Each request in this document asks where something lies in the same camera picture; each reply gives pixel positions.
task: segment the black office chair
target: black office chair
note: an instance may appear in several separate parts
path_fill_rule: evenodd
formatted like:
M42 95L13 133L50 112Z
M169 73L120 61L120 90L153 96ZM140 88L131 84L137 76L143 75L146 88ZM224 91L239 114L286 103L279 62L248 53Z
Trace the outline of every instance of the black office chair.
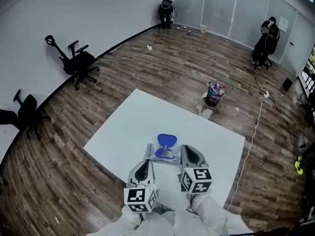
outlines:
M58 52L61 54L62 58L59 57L63 62L63 69L66 74L73 75L76 73L76 84L75 89L79 90L78 84L82 80L82 77L85 76L89 79L91 79L94 83L97 81L96 79L92 78L90 75L88 75L89 72L92 72L93 70L99 71L98 67L89 68L88 67L94 63L94 56L89 54L88 52L85 52L84 50L88 48L89 46L86 45L82 48L80 48L77 51L74 51L74 45L79 42L79 40L73 42L72 44L68 45L68 48L71 48L72 51L72 58L69 59L66 54L58 47L58 45L55 42L55 39L52 35L48 35L45 37L45 41L48 45L56 47Z
M19 97L20 92L21 90L19 89L13 98L13 101L17 100L21 105L18 112L18 123L19 123L18 128L20 130L24 130L27 128L27 126L29 126L26 133L27 139L30 138L30 131L33 128L36 132L38 139L40 140L41 137L38 133L38 124L45 119L51 121L51 118L48 116L43 116L43 117L40 116L40 112L36 111L37 101L32 95L29 94L24 100L24 102L22 102Z

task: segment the paper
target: paper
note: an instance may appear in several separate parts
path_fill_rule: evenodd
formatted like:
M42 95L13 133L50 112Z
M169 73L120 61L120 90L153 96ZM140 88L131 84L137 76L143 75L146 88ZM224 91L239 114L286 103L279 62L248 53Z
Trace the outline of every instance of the paper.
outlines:
M286 32L288 25L289 25L289 21L283 17L280 17L279 29Z

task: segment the white sleeve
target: white sleeve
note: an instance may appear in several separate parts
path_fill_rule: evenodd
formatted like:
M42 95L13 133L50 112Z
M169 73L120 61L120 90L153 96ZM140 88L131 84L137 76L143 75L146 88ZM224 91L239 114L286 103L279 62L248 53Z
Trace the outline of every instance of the white sleeve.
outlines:
M215 230L225 225L230 234L252 233L240 215L223 209L209 194L197 195L193 199L192 208L205 225Z
M141 223L139 214L134 214L125 206L122 215L117 222L110 223L94 234L87 236L120 236L134 231Z

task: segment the white tabletop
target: white tabletop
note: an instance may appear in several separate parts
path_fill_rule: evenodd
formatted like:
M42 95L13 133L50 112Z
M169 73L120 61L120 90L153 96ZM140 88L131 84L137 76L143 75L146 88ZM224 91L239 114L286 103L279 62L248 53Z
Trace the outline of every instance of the white tabletop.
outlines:
M223 206L241 159L241 135L136 89L93 135L84 149L122 181L143 160L147 144L158 144L158 134L177 137L204 154L213 179L211 197ZM184 211L189 205L181 192L180 167L154 163L158 202Z

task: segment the person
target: person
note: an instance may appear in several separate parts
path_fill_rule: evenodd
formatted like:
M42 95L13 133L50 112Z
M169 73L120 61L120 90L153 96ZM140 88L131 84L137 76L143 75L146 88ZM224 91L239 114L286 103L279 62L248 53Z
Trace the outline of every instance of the person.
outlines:
M174 3L171 0L163 0L162 3L159 6L158 13L159 13L159 19L162 23L162 28L165 29L166 27L168 29L171 29L171 13L173 12Z
M258 69L261 69L261 66L265 64L268 55L273 54L276 50L277 42L280 38L276 22L276 18L271 17L261 25L262 36L252 53L252 64L258 65Z
M188 212L131 213L125 206L117 222L87 236L231 236L253 235L240 215L235 215L218 205L209 194L195 195Z

